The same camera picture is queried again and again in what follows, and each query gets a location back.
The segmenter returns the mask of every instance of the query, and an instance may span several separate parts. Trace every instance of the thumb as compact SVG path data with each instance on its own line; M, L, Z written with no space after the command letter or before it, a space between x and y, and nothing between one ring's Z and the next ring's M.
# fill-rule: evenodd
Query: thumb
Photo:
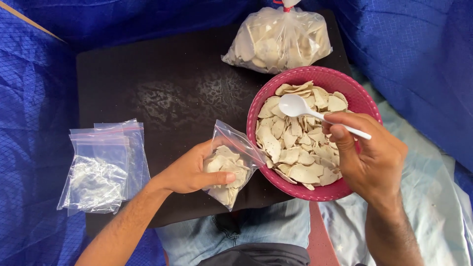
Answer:
M355 140L348 130L339 124L330 127L332 138L337 144L338 153L340 154L340 163L354 162L358 160L358 154L355 149Z
M225 185L235 181L235 179L235 174L231 172L213 172L199 174L199 180L202 181L203 186Z

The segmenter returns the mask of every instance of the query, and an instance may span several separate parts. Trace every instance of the stack of ziplock bags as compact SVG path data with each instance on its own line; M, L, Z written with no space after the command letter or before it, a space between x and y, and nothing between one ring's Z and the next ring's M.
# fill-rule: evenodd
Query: stack of ziplock bags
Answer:
M143 123L94 124L94 128L71 129L74 159L57 209L68 216L117 213L150 176L144 151Z

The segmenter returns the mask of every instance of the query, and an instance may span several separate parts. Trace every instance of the blue tarp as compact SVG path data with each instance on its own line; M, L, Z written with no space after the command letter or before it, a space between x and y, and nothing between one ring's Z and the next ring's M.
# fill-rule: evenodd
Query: blue tarp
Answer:
M7 0L58 41L0 9L0 265L71 265L84 215L56 211L78 126L75 55L241 22L269 0ZM473 198L473 2L303 0L330 8L348 56L389 103L457 161ZM163 263L147 231L129 265Z

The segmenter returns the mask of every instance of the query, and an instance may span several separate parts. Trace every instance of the jeans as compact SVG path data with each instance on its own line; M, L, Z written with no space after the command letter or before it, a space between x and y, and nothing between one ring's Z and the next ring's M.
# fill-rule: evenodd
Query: jeans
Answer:
M215 216L156 228L172 266L194 266L226 249L249 243L309 245L309 202L292 199L261 209L242 210L240 232L222 228Z

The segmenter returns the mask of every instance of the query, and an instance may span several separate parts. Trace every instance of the plastic bag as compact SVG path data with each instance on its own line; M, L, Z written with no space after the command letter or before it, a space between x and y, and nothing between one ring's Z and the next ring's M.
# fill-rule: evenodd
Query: plastic bag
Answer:
M285 0L284 8L262 8L241 25L222 61L261 73L309 66L332 52L322 15L291 8L300 0Z
M264 155L245 134L220 120L215 123L211 152L204 160L203 171L233 172L236 180L227 185L208 186L203 190L231 211L238 192L247 184L254 171L265 164Z
M150 179L148 161L144 152L143 123L132 119L123 123L95 123L94 127L96 130L121 128L124 136L128 137L131 160L128 161L128 178L123 196L124 201L131 200Z
M128 176L129 141L117 133L72 134L75 156L57 209L116 213Z

